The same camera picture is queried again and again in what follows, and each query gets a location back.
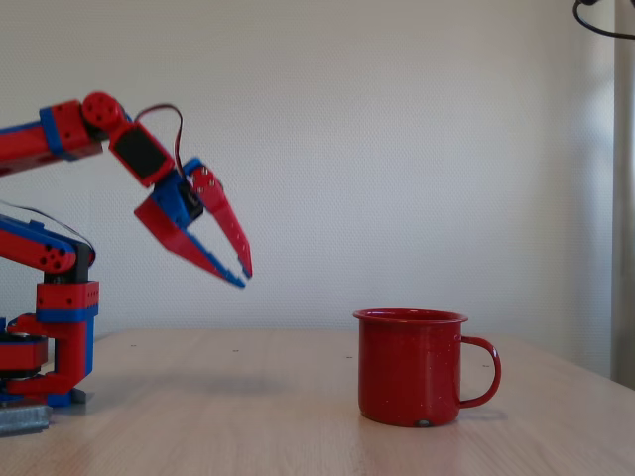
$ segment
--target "mug rim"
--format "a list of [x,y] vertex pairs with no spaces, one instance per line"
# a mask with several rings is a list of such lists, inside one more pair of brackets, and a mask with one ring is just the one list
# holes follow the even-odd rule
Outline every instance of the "mug rim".
[[[432,318],[421,320],[418,318],[409,319],[407,314],[420,316],[430,315]],[[353,316],[364,322],[378,322],[385,324],[413,324],[413,325],[438,325],[438,324],[458,324],[467,321],[467,317],[458,312],[436,309],[419,309],[414,307],[376,307],[371,309],[360,309],[353,313]]]

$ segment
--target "red enamel mug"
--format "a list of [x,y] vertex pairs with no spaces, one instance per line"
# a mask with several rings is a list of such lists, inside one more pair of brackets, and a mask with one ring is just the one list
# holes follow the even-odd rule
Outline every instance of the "red enamel mug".
[[[425,309],[359,310],[359,409],[381,423],[438,426],[460,409],[488,402],[500,385],[500,358],[492,344],[461,335],[467,317]],[[460,399],[460,344],[486,349],[494,380],[484,395]]]

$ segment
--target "cable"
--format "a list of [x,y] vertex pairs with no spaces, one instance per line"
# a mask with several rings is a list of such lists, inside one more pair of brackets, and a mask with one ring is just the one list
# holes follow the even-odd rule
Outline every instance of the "cable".
[[602,35],[604,37],[618,38],[621,40],[635,40],[635,35],[607,32],[606,30],[602,30],[601,28],[597,28],[587,23],[583,18],[580,17],[579,13],[577,12],[577,9],[580,6],[580,4],[581,2],[579,0],[576,0],[575,3],[573,4],[573,15],[575,16],[575,19],[577,20],[577,22],[580,23],[583,27],[588,28],[592,32],[596,32],[597,34]]
[[15,205],[13,203],[9,203],[8,201],[2,200],[2,199],[0,199],[0,203],[2,203],[3,205],[6,205],[6,206],[11,206],[12,208],[18,208],[20,210],[26,210],[26,211],[31,211],[33,213],[38,213],[39,215],[42,215],[42,216],[44,216],[46,218],[49,218],[51,221],[53,221],[56,224],[58,224],[59,226],[61,226],[62,228],[64,228],[69,233],[72,233],[73,235],[78,236],[79,238],[81,238],[90,247],[90,251],[92,253],[92,260],[90,261],[90,264],[92,265],[94,263],[95,259],[97,258],[97,251],[95,250],[95,247],[92,246],[92,243],[90,243],[90,240],[88,240],[88,238],[86,238],[85,236],[81,235],[79,232],[77,232],[77,231],[73,230],[72,228],[70,228],[65,223],[62,223],[61,221],[53,218],[52,216],[48,215],[44,211],[38,210],[37,208],[31,208],[30,206]]
[[179,108],[169,103],[157,104],[155,106],[148,107],[147,109],[144,109],[139,114],[137,114],[137,117],[135,117],[134,122],[139,122],[139,119],[141,119],[146,114],[150,112],[154,112],[154,111],[159,111],[161,109],[172,109],[177,114],[179,114],[179,131],[177,132],[177,138],[175,139],[175,159],[177,160],[177,169],[179,170],[179,174],[181,174],[181,177],[185,179],[186,174],[183,172],[183,165],[181,163],[181,155],[179,154],[179,148],[181,146],[181,132],[183,131],[183,115],[181,114],[181,111],[179,110]]

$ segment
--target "mug handle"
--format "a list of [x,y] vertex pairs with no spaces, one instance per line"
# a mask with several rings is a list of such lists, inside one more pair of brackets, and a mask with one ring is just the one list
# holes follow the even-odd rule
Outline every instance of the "mug handle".
[[485,339],[481,339],[480,337],[468,337],[466,335],[461,335],[460,341],[465,344],[482,347],[487,352],[489,352],[489,355],[491,355],[492,359],[494,360],[494,381],[489,387],[489,390],[480,397],[470,400],[463,400],[460,403],[460,407],[462,409],[471,409],[472,407],[478,407],[489,402],[489,400],[498,390],[498,386],[500,385],[500,358],[498,356],[498,351],[496,350],[496,348]]

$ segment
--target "wooden table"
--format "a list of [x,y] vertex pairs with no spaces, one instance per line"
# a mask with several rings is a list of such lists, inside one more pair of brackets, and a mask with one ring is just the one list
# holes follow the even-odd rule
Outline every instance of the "wooden table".
[[[505,336],[484,407],[436,428],[357,408],[357,334],[139,330],[95,345],[94,392],[38,434],[0,438],[2,475],[635,475],[635,393]],[[489,384],[463,346],[463,396]]]

